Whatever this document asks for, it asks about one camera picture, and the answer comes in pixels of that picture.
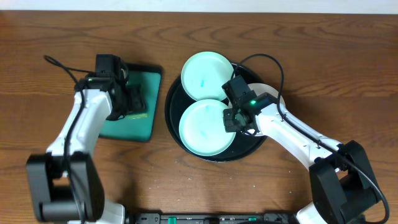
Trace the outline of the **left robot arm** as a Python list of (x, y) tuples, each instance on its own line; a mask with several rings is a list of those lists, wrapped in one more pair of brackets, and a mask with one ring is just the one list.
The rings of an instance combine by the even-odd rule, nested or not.
[(74, 104), (64, 127), (26, 169), (35, 217), (40, 222), (128, 223), (125, 207), (105, 198), (93, 154), (105, 121), (145, 113), (139, 85), (118, 56), (98, 54), (93, 72), (74, 79)]

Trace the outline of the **green scrubbing sponge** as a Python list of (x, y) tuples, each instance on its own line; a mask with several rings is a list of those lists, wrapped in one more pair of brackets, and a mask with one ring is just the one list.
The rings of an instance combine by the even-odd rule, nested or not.
[(139, 119), (147, 116), (147, 105), (140, 85), (127, 88), (129, 93), (129, 108), (126, 113), (127, 119)]

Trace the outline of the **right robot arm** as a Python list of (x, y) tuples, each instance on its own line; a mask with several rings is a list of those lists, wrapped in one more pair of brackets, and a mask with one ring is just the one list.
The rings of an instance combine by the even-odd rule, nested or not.
[(359, 223), (367, 209), (385, 202), (360, 144), (318, 133), (289, 113), (280, 97), (256, 95), (240, 76), (222, 88), (231, 103), (223, 112), (227, 132), (267, 136), (308, 170), (312, 202), (295, 214), (297, 223)]

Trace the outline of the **white plate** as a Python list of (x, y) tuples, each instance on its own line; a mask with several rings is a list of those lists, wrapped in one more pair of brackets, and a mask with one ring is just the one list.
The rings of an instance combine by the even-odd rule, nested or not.
[[(250, 83), (250, 84), (248, 84), (248, 87), (250, 88), (250, 90), (254, 90), (254, 92), (257, 96), (259, 96), (263, 93), (269, 93), (273, 97), (277, 98), (277, 95), (279, 93), (275, 88), (273, 88), (270, 85), (264, 84), (264, 83)], [(285, 101), (282, 96), (280, 98), (280, 102), (285, 106)], [(228, 107), (232, 108), (232, 104), (230, 102), (228, 103)], [(250, 129), (248, 132), (249, 132), (249, 134), (254, 134), (254, 129)], [(254, 135), (254, 136), (261, 137), (264, 135), (262, 133), (256, 133), (256, 135)]]

